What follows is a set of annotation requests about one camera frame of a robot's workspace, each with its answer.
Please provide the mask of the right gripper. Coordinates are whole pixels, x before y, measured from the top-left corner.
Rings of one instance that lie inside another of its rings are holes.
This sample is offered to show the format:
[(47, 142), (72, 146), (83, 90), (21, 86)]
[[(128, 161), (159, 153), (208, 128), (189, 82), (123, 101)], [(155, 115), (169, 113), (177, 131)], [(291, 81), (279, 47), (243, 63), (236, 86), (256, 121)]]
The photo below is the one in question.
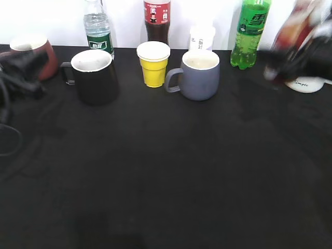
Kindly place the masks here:
[(262, 50), (261, 57), (272, 70), (268, 80), (318, 77), (331, 80), (331, 15), (319, 24), (299, 49)]

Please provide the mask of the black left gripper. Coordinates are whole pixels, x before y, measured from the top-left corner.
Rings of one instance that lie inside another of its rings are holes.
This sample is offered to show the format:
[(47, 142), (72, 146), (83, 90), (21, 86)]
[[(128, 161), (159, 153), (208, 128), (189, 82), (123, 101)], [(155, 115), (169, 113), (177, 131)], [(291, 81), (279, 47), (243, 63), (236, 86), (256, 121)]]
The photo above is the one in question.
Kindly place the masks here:
[(47, 52), (1, 53), (1, 79), (12, 98), (28, 96), (36, 100), (45, 95), (39, 75), (49, 62)]

